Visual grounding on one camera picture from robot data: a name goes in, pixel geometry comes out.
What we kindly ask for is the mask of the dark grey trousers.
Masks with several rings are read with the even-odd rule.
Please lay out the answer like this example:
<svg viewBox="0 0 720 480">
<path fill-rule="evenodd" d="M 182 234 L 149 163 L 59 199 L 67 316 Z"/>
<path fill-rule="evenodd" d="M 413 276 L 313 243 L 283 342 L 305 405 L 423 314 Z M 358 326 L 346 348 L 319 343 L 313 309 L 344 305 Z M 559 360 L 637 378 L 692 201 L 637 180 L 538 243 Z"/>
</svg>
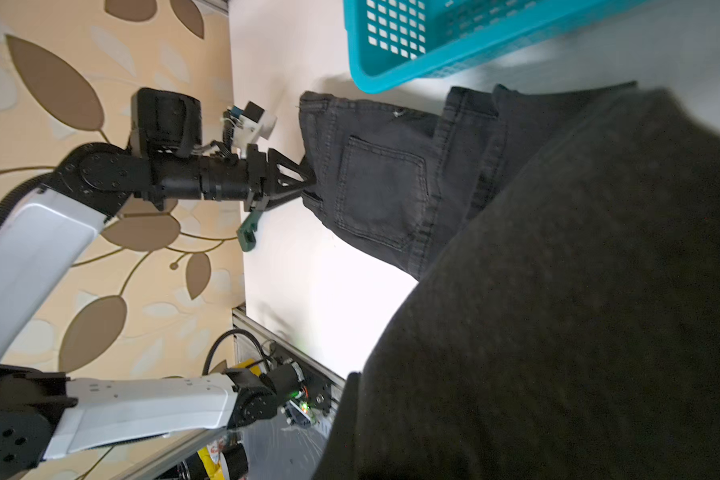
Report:
<svg viewBox="0 0 720 480">
<path fill-rule="evenodd" d="M 318 479 L 720 479 L 720 134 L 634 83 L 304 93 L 304 205 L 417 282 Z"/>
</svg>

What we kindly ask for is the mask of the teal plastic basket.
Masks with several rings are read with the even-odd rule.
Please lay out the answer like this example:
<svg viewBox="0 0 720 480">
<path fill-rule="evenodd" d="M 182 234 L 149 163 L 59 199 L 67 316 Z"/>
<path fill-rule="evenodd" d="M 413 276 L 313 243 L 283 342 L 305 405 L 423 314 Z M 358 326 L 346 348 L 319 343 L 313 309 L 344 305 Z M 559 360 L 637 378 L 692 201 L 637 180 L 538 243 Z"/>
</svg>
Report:
<svg viewBox="0 0 720 480">
<path fill-rule="evenodd" d="M 622 14 L 624 0 L 417 1 L 343 4 L 352 79 L 378 94 L 444 78 Z"/>
</svg>

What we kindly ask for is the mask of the green plastic piece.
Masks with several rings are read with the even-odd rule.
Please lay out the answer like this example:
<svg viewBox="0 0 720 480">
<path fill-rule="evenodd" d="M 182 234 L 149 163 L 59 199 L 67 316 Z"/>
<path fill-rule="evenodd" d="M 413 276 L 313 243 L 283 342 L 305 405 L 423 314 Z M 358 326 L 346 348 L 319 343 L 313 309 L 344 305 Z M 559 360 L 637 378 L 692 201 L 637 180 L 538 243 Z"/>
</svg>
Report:
<svg viewBox="0 0 720 480">
<path fill-rule="evenodd" d="M 262 214 L 262 211 L 250 212 L 237 229 L 237 240 L 244 253 L 252 251 L 257 245 L 256 232 Z"/>
</svg>

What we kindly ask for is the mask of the yellow tape roll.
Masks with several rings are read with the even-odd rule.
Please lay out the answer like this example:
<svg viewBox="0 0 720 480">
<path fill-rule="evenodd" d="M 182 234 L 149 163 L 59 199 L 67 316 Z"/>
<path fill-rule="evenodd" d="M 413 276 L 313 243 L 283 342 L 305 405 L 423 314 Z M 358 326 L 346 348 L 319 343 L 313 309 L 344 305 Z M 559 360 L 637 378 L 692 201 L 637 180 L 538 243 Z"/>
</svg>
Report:
<svg viewBox="0 0 720 480">
<path fill-rule="evenodd" d="M 228 470 L 221 451 L 217 447 L 208 447 L 197 452 L 205 477 L 209 480 L 227 480 Z"/>
</svg>

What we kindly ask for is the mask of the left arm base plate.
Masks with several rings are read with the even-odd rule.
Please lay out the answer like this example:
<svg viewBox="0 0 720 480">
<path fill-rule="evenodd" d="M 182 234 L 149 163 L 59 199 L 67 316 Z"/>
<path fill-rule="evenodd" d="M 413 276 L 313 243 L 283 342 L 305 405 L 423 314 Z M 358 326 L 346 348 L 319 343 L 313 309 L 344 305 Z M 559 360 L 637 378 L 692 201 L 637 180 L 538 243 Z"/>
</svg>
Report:
<svg viewBox="0 0 720 480">
<path fill-rule="evenodd" d="M 276 357 L 266 377 L 289 424 L 313 427 L 330 415 L 333 406 L 331 380 L 306 361 Z"/>
</svg>

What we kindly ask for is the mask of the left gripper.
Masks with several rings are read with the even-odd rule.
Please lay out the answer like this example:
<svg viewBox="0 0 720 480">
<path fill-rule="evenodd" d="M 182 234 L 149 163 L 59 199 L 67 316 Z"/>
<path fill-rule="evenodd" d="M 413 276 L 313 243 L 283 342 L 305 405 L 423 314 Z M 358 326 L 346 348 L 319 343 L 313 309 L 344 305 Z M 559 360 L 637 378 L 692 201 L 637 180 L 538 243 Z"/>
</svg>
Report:
<svg viewBox="0 0 720 480">
<path fill-rule="evenodd" d="M 316 183 L 314 170 L 302 160 L 296 163 L 273 148 L 266 155 L 256 145 L 247 147 L 245 158 L 165 157 L 152 167 L 149 201 L 160 210 L 167 200 L 241 201 L 248 210 L 264 201 L 274 209 Z"/>
</svg>

